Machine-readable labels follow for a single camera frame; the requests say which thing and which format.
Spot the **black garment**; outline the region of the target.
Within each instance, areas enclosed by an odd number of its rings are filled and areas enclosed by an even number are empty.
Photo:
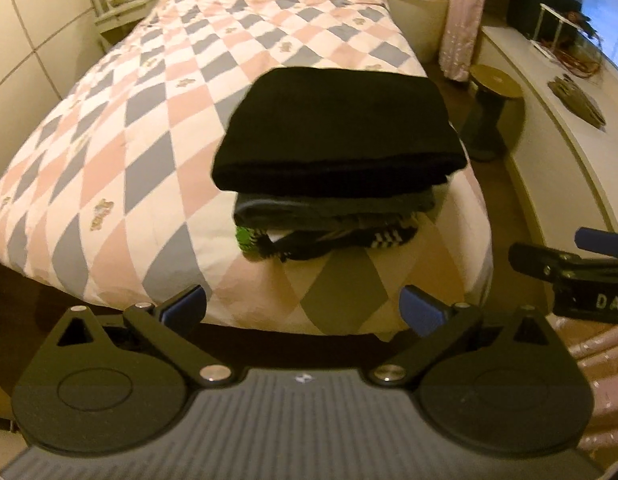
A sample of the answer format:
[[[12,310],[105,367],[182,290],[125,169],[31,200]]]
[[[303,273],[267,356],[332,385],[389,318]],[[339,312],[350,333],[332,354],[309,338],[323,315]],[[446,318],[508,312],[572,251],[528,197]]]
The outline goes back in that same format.
[[[466,165],[429,78],[281,67],[239,102],[211,177],[244,194],[385,198],[427,191]]]

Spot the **stack of folded clothes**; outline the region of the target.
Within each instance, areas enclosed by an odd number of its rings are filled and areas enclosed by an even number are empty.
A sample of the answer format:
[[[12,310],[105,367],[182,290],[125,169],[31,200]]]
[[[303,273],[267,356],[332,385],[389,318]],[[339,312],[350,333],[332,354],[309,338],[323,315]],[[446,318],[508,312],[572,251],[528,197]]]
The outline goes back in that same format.
[[[235,237],[253,261],[305,261],[336,249],[393,248],[419,230],[417,216],[436,207],[431,188],[383,198],[273,197],[239,193]]]

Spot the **checkered pink grey quilt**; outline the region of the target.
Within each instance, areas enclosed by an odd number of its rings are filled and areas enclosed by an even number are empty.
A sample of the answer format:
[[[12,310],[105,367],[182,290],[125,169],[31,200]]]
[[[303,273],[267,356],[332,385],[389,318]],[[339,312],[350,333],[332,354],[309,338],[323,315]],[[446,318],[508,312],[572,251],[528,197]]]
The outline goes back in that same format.
[[[306,262],[242,254],[235,197],[211,164],[251,83],[281,66],[423,74],[386,0],[158,0],[6,168],[0,262],[116,309],[198,284],[207,322],[283,333],[396,333],[409,284],[482,304],[491,229],[470,169],[438,188],[407,244]]]

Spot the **round brass stool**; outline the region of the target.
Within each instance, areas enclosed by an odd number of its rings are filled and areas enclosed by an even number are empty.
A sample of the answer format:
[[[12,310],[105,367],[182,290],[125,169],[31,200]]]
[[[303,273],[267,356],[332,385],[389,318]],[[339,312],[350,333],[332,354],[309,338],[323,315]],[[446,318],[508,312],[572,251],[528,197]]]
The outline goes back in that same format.
[[[484,64],[470,66],[469,79],[476,91],[461,129],[461,139],[470,159],[492,162],[505,151],[498,130],[502,110],[507,101],[522,99],[522,87],[503,70]]]

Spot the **round beige side table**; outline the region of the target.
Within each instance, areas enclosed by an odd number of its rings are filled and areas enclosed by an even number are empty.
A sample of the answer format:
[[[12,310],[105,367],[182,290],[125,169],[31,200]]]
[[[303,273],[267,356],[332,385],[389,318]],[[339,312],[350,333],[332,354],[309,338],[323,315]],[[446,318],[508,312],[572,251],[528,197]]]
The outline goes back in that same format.
[[[387,0],[391,18],[416,58],[433,62],[439,51],[451,0]]]

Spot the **pink curtain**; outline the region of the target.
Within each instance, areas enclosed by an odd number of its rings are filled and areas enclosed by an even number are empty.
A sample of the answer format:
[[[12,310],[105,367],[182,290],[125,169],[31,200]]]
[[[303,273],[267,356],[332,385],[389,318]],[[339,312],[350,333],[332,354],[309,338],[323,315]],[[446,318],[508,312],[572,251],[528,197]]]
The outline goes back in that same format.
[[[439,67],[448,79],[468,81],[478,29],[486,0],[450,0],[438,54]]]

